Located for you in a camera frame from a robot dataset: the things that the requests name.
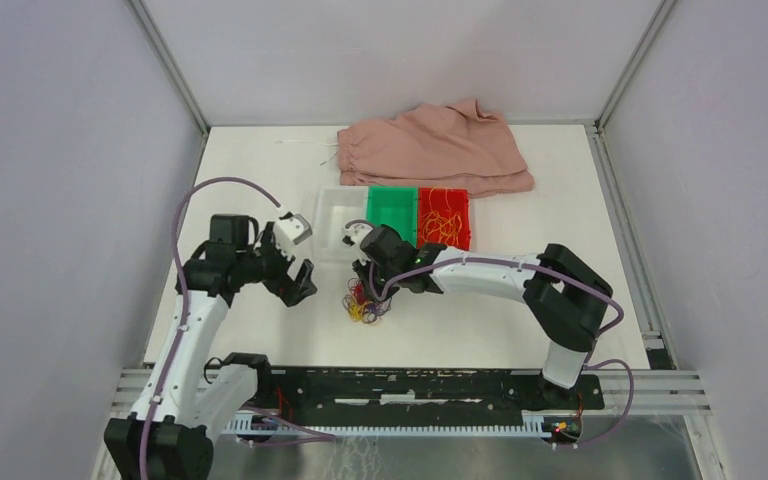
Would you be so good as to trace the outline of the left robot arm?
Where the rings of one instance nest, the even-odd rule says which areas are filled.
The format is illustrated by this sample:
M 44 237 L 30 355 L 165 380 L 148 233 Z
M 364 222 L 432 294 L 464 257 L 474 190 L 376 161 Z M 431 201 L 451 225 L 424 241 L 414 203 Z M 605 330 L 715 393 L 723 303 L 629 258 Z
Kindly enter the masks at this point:
M 208 238 L 177 265 L 171 329 L 145 387 L 129 414 L 105 428 L 122 478 L 207 478 L 214 444 L 237 410 L 272 399 L 275 382 L 263 354 L 229 354 L 208 385 L 205 366 L 243 287 L 259 284 L 287 307 L 316 293 L 310 260 L 289 274 L 296 247 L 311 235 L 309 222 L 293 213 L 265 224 L 247 215 L 211 217 Z

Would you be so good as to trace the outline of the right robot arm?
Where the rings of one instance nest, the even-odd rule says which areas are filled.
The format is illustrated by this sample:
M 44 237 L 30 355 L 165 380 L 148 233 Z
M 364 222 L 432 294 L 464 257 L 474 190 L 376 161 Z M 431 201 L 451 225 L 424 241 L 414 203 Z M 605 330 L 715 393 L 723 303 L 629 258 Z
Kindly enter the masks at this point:
M 537 382 L 540 400 L 562 408 L 604 333 L 608 309 L 624 314 L 612 286 L 564 245 L 537 254 L 484 255 L 426 243 L 415 247 L 392 227 L 354 220 L 343 242 L 356 253 L 352 269 L 367 299 L 388 302 L 397 292 L 479 294 L 526 305 L 549 340 Z

